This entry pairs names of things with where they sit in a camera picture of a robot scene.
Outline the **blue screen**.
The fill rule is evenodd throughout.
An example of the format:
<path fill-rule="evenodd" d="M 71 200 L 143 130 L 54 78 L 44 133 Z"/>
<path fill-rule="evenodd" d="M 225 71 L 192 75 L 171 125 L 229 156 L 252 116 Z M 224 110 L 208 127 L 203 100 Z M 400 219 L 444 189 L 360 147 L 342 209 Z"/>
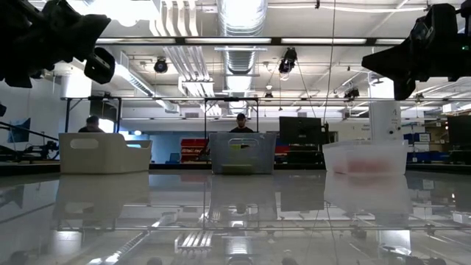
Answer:
<path fill-rule="evenodd" d="M 10 125 L 13 127 L 8 132 L 7 142 L 11 144 L 28 142 L 30 124 L 31 118 L 11 121 Z"/>

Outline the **blue storage bin shelf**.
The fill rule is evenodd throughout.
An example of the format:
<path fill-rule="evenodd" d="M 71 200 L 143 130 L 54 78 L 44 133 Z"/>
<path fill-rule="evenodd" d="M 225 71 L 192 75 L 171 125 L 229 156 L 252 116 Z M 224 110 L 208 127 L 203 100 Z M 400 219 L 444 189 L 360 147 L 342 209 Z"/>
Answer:
<path fill-rule="evenodd" d="M 429 132 L 408 133 L 403 139 L 408 142 L 409 163 L 444 163 L 450 157 L 449 142 L 434 139 Z"/>

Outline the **grey plastic bin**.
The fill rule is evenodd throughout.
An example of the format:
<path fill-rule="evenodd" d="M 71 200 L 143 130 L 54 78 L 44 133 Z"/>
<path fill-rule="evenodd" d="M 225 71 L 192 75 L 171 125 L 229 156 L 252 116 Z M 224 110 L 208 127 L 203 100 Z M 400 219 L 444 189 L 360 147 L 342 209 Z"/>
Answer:
<path fill-rule="evenodd" d="M 249 164 L 254 167 L 254 174 L 271 174 L 275 164 L 275 146 L 277 135 L 274 133 L 234 133 L 215 132 L 209 136 L 210 161 L 212 172 L 221 174 L 223 164 L 229 162 L 230 144 L 248 144 L 252 147 Z"/>

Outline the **black monitor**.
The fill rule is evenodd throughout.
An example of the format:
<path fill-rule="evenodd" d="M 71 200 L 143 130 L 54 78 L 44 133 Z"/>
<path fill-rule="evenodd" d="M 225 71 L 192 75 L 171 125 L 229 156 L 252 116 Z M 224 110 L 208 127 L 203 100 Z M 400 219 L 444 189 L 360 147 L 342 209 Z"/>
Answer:
<path fill-rule="evenodd" d="M 280 140 L 284 144 L 321 144 L 322 120 L 308 117 L 279 118 Z"/>
<path fill-rule="evenodd" d="M 452 145 L 471 145 L 471 116 L 449 116 L 447 125 L 449 142 Z"/>

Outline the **silver spiral ventilation duct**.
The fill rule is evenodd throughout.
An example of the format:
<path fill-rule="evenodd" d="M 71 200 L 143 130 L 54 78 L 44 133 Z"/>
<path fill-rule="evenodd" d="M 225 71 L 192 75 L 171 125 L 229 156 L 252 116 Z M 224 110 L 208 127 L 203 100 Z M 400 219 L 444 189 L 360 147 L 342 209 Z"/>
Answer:
<path fill-rule="evenodd" d="M 219 34 L 224 37 L 260 37 L 268 0 L 216 0 Z M 231 97 L 246 97 L 255 73 L 258 52 L 254 47 L 227 47 L 223 51 L 225 88 Z"/>

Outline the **red storage bin stack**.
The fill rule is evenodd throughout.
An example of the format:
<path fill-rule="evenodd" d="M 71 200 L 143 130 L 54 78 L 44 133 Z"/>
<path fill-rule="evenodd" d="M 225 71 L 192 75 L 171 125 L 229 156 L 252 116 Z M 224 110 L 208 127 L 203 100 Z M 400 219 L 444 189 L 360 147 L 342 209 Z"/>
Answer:
<path fill-rule="evenodd" d="M 202 161 L 207 148 L 204 138 L 182 138 L 180 141 L 180 162 L 196 163 Z"/>

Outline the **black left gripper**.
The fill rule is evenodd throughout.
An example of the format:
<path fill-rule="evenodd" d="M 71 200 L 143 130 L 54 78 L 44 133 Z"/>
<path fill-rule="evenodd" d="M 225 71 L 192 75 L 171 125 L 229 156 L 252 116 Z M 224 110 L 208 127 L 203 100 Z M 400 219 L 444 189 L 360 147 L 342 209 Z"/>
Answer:
<path fill-rule="evenodd" d="M 52 71 L 60 61 L 73 59 L 85 62 L 84 74 L 94 82 L 111 81 L 116 68 L 114 56 L 96 46 L 111 19 L 106 15 L 82 15 L 66 0 L 51 0 L 41 11 L 46 19 L 45 32 L 40 36 L 40 58 L 36 75 Z"/>

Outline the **black station frame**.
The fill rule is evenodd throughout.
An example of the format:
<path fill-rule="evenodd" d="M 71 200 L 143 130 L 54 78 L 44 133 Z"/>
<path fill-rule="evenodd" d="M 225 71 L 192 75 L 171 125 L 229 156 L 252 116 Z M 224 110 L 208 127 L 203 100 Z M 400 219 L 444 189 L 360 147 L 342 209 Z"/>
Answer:
<path fill-rule="evenodd" d="M 85 117 L 85 121 L 90 116 L 99 117 L 99 127 L 104 133 L 118 133 L 121 128 L 121 117 L 122 117 L 122 98 L 115 96 L 88 96 L 88 97 L 64 97 L 63 100 L 66 102 L 65 105 L 65 125 L 64 132 L 70 133 L 71 123 L 71 111 L 80 103 L 88 102 L 88 115 Z M 85 126 L 85 121 L 77 129 Z"/>

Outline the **yellow-green arch block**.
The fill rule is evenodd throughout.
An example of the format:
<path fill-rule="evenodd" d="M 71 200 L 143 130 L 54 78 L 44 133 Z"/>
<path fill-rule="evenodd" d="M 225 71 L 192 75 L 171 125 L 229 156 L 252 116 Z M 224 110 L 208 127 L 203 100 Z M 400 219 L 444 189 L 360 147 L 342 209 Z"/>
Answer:
<path fill-rule="evenodd" d="M 255 170 L 252 165 L 249 164 L 223 164 L 221 174 L 254 174 Z"/>

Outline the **orange rectangular block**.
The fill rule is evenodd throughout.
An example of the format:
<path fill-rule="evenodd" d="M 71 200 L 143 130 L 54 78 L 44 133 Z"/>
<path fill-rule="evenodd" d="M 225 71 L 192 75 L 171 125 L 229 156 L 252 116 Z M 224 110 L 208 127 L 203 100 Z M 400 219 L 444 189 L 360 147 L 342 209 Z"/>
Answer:
<path fill-rule="evenodd" d="M 391 164 L 385 159 L 353 159 L 347 162 L 347 169 L 351 173 L 384 173 L 391 169 Z"/>

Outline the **person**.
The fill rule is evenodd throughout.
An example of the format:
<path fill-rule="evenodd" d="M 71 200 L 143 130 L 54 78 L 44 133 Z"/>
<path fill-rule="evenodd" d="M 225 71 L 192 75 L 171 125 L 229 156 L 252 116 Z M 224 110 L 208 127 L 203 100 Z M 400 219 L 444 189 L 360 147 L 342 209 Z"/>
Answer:
<path fill-rule="evenodd" d="M 247 118 L 243 113 L 236 117 L 237 127 L 231 129 L 231 133 L 253 133 L 253 130 L 246 126 Z"/>
<path fill-rule="evenodd" d="M 85 126 L 79 129 L 79 133 L 103 133 L 103 130 L 99 127 L 99 117 L 90 116 L 85 121 Z"/>

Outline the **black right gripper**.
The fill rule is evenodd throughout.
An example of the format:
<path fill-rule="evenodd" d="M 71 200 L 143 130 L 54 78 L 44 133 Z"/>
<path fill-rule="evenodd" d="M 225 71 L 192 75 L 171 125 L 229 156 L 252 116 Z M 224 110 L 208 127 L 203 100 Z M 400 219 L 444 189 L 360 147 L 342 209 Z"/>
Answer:
<path fill-rule="evenodd" d="M 361 65 L 394 80 L 394 98 L 407 99 L 417 82 L 471 77 L 471 0 L 459 9 L 434 4 L 399 45 L 364 56 Z"/>

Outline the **clear translucent plastic bin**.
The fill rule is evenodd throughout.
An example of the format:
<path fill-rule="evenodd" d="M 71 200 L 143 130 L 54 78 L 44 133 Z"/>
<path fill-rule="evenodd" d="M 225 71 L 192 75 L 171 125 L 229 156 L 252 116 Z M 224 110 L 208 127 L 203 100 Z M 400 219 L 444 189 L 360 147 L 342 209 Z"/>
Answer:
<path fill-rule="evenodd" d="M 340 141 L 322 146 L 325 167 L 328 172 L 347 174 L 351 177 L 379 177 L 402 175 L 406 172 L 408 144 L 401 140 L 388 141 Z M 353 159 L 385 159 L 391 169 L 384 173 L 351 173 L 347 162 Z"/>

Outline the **yellow-green rectangular block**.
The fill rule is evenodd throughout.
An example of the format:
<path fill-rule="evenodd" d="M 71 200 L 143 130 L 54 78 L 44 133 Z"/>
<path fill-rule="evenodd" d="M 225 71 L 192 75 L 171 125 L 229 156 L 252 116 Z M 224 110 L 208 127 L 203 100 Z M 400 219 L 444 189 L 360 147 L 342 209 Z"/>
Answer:
<path fill-rule="evenodd" d="M 245 164 L 250 162 L 252 147 L 248 144 L 230 144 L 229 162 L 232 164 Z"/>

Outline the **white building column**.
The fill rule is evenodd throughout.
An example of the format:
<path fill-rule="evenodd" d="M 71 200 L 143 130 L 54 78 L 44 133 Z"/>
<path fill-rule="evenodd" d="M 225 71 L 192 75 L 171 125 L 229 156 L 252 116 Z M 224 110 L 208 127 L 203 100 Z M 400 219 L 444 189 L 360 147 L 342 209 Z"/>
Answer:
<path fill-rule="evenodd" d="M 369 123 L 372 140 L 402 140 L 400 103 L 394 82 L 381 77 L 369 83 Z"/>

